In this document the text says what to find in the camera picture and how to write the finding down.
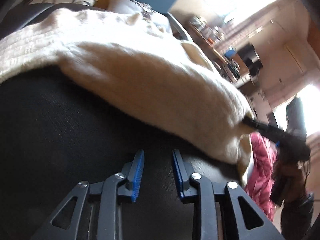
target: black leather seat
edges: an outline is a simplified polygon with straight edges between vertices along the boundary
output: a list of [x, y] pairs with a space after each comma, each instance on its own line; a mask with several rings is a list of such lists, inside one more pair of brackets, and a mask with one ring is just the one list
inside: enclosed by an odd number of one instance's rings
[[[24, 15], [9, 13], [0, 36], [43, 20], [57, 8], [37, 6]], [[212, 181], [239, 180], [235, 166], [122, 113], [74, 84], [57, 66], [2, 83], [0, 102], [0, 239], [28, 239], [79, 181], [104, 181], [132, 161], [138, 149], [145, 151], [145, 168], [137, 203], [123, 207], [127, 240], [191, 239], [193, 204], [178, 200], [173, 149]]]

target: white wall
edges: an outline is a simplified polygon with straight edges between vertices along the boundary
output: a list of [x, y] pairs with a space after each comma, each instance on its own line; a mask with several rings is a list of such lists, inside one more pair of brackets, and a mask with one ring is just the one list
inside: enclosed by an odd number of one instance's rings
[[268, 123], [269, 120], [267, 118], [267, 114], [269, 114], [272, 110], [268, 103], [268, 101], [264, 98], [264, 95], [261, 91], [254, 93], [250, 96], [250, 100], [252, 101], [252, 105], [256, 111], [257, 118], [260, 121]]
[[268, 57], [273, 50], [283, 46], [292, 36], [295, 35], [295, 10], [294, 4], [290, 3], [278, 15], [271, 18], [273, 24], [250, 38], [260, 58]]
[[204, 0], [177, 0], [171, 7], [170, 13], [172, 13], [182, 25], [194, 14], [203, 16], [209, 25], [218, 23], [220, 19]]
[[263, 68], [260, 70], [260, 88], [264, 91], [285, 81], [292, 75], [300, 73], [299, 66], [290, 52], [281, 46], [273, 50], [268, 57], [260, 58]]

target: desk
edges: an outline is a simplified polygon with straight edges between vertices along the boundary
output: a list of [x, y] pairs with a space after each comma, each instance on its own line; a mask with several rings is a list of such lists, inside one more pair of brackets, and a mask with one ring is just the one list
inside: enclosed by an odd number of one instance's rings
[[233, 85], [237, 88], [251, 81], [249, 69], [238, 54], [235, 54], [232, 59], [238, 63], [240, 78], [236, 80], [229, 68], [226, 66], [228, 59], [222, 56], [215, 48], [214, 44], [210, 43], [200, 31], [198, 31], [191, 23], [188, 23], [188, 32], [195, 43], [203, 50], [204, 54], [211, 61], [215, 61], [228, 75]]

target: metal rivet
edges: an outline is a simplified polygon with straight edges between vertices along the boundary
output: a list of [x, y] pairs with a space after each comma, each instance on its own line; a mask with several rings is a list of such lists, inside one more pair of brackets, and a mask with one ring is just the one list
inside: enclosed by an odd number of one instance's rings
[[228, 183], [228, 187], [231, 188], [231, 189], [235, 189], [238, 187], [238, 183], [234, 182], [234, 181], [230, 181]]
[[192, 173], [192, 174], [191, 174], [191, 178], [193, 178], [193, 179], [201, 179], [201, 174], [199, 174], [199, 173], [197, 173], [197, 172]]
[[88, 187], [89, 186], [89, 182], [87, 181], [81, 181], [78, 183], [78, 187], [79, 188], [85, 188], [85, 187]]
[[123, 179], [124, 178], [124, 175], [122, 173], [116, 173], [115, 176], [116, 176], [117, 179]]

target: fuzzy white fabric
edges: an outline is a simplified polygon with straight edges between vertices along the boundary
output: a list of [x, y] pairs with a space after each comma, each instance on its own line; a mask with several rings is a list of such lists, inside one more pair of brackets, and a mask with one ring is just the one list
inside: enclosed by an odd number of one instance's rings
[[251, 130], [241, 120], [250, 107], [195, 44], [139, 13], [67, 9], [0, 41], [0, 82], [48, 64], [125, 113], [237, 164], [246, 184]]

